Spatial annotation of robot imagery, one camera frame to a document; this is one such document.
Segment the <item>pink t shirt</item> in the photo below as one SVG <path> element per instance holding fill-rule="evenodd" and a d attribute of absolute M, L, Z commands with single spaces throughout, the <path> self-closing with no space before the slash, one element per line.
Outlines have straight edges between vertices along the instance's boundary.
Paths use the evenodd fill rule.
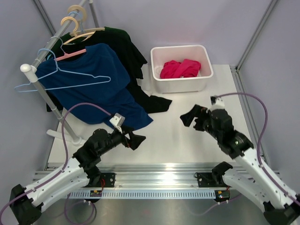
<path fill-rule="evenodd" d="M 201 63 L 196 60 L 184 59 L 182 62 L 166 62 L 160 72 L 161 79 L 177 79 L 197 77 L 201 69 Z"/>

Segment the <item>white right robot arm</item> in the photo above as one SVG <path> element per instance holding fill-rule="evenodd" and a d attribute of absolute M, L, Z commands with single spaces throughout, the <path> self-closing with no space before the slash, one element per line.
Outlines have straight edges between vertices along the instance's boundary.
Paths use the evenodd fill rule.
<path fill-rule="evenodd" d="M 186 127 L 195 121 L 195 130 L 210 134 L 219 148 L 253 178 L 250 181 L 229 163 L 222 162 L 212 170 L 215 185 L 225 184 L 237 189 L 263 212 L 271 225 L 290 225 L 299 217 L 300 196 L 262 160 L 251 141 L 234 129 L 232 118 L 224 107 L 208 109 L 194 105 L 180 119 Z"/>

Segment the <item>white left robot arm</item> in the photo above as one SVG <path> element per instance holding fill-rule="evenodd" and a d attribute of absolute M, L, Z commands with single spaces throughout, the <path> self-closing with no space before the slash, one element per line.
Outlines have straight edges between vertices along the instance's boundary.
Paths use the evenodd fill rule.
<path fill-rule="evenodd" d="M 129 127 L 112 133 L 95 130 L 63 166 L 30 185 L 12 188 L 9 206 L 18 223 L 33 224 L 48 207 L 79 188 L 102 186 L 103 176 L 97 167 L 101 156 L 120 144 L 136 150 L 145 139 Z"/>

